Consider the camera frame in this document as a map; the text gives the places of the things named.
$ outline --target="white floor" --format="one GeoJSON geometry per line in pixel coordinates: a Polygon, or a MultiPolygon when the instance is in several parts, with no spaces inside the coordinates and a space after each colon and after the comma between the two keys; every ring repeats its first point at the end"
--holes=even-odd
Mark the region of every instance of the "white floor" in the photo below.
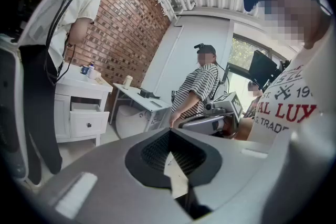
{"type": "MultiPolygon", "coordinates": [[[[100,145],[110,143],[118,140],[116,127],[114,122],[112,125],[107,124],[106,132],[100,136],[100,145]]],[[[62,169],[67,167],[69,164],[73,163],[75,160],[79,159],[85,153],[88,153],[96,147],[94,140],[83,140],[77,142],[59,143],[59,152],[63,158],[62,169]]],[[[34,192],[38,190],[51,178],[53,174],[49,171],[46,164],[42,161],[42,180],[39,186],[34,186],[30,184],[30,187],[34,192]]]]}

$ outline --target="brick wall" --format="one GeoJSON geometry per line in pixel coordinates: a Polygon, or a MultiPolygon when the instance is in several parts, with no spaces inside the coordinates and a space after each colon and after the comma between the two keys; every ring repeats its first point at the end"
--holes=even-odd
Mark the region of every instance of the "brick wall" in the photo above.
{"type": "MultiPolygon", "coordinates": [[[[170,21],[157,0],[101,0],[94,25],[76,45],[75,65],[94,61],[110,84],[133,77],[139,87],[170,21]]],[[[72,50],[68,50],[69,61],[72,50]]]]}

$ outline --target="drawer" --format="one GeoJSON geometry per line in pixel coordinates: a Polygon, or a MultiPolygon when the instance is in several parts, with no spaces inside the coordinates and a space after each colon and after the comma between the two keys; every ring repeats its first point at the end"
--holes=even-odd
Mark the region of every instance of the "drawer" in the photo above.
{"type": "Polygon", "coordinates": [[[97,104],[72,103],[70,111],[71,137],[103,134],[106,132],[109,112],[97,104]]]}

